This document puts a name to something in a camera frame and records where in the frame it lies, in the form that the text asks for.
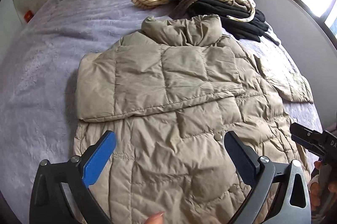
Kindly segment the person's right hand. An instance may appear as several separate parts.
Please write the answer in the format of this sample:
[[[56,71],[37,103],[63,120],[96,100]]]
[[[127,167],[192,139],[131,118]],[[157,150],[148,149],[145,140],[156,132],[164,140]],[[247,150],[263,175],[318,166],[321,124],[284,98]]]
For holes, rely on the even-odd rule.
[[[320,197],[318,196],[320,186],[319,182],[316,178],[313,178],[309,185],[309,195],[310,195],[310,205],[311,205],[311,210],[314,211],[317,207],[320,206]],[[331,193],[336,194],[336,181],[331,182],[328,186],[328,189]]]

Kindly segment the person's left hand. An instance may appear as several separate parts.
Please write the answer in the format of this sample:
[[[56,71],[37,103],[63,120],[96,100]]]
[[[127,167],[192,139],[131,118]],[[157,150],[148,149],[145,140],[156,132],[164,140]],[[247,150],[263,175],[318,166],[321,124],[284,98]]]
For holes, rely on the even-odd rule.
[[[150,216],[144,224],[163,224],[163,215],[164,215],[164,211],[161,211],[159,213],[156,213],[152,216]]]

